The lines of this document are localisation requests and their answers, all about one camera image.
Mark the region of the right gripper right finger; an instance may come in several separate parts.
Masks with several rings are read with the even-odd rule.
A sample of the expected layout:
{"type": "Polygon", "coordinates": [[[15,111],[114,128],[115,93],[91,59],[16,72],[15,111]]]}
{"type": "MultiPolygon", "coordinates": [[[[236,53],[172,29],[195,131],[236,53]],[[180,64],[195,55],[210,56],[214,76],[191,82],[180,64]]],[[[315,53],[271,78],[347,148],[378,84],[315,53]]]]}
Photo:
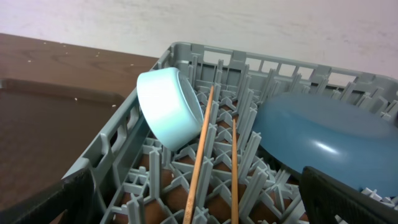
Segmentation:
{"type": "Polygon", "coordinates": [[[397,223],[397,211],[355,189],[306,166],[299,185],[310,223],[337,224],[339,216],[349,224],[397,223]]]}

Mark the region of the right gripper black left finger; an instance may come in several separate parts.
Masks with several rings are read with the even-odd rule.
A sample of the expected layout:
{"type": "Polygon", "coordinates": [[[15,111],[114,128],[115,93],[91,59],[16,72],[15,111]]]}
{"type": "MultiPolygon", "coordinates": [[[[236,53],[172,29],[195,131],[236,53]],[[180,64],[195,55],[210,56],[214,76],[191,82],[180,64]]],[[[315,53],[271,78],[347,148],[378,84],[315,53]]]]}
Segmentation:
{"type": "Polygon", "coordinates": [[[93,213],[94,181],[82,168],[56,184],[1,211],[1,223],[89,223],[93,213]]]}

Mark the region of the wooden chopstick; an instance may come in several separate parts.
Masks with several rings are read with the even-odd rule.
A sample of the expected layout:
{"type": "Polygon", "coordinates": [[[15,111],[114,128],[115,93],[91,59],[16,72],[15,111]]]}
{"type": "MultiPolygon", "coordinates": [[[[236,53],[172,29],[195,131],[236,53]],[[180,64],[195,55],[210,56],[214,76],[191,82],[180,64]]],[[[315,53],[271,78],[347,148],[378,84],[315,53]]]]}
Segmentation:
{"type": "Polygon", "coordinates": [[[194,168],[193,168],[192,179],[190,182],[190,189],[189,189],[189,193],[188,193],[188,197],[187,197],[185,213],[184,213],[184,218],[183,218],[183,224],[191,224],[193,208],[195,205],[195,196],[196,196],[196,189],[197,189],[197,185],[198,185],[198,178],[200,176],[201,162],[203,159],[203,151],[205,148],[206,134],[207,134],[209,120],[210,120],[213,94],[214,94],[214,86],[212,86],[210,89],[208,103],[207,103],[206,111],[205,111],[204,122],[203,122],[203,126],[201,128],[200,140],[198,143],[197,156],[196,156],[196,160],[195,160],[195,164],[194,164],[194,168]]]}
{"type": "Polygon", "coordinates": [[[231,223],[239,223],[239,202],[238,202],[238,154],[237,154],[237,135],[236,135],[236,120],[233,120],[233,135],[232,135],[232,157],[231,157],[231,223]]]}

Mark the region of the light blue rice bowl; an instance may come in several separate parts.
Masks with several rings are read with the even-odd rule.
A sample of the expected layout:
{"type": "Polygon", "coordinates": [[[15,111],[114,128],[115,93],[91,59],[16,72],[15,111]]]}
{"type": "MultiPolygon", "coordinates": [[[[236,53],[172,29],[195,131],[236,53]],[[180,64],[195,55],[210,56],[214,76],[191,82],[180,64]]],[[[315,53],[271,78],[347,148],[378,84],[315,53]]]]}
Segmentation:
{"type": "Polygon", "coordinates": [[[200,134],[204,115],[189,79],[179,69],[144,72],[136,89],[150,130],[167,149],[176,151],[200,134]]]}

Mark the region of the dark blue plate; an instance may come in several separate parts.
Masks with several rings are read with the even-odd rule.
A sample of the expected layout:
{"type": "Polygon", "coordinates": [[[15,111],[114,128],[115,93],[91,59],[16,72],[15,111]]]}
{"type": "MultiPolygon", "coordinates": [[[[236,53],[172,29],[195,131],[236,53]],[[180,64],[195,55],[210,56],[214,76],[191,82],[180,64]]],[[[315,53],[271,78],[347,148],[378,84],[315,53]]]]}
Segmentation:
{"type": "Polygon", "coordinates": [[[297,173],[311,166],[355,190],[397,195],[397,126],[320,95],[284,93],[263,103],[253,131],[261,147],[297,173]]]}

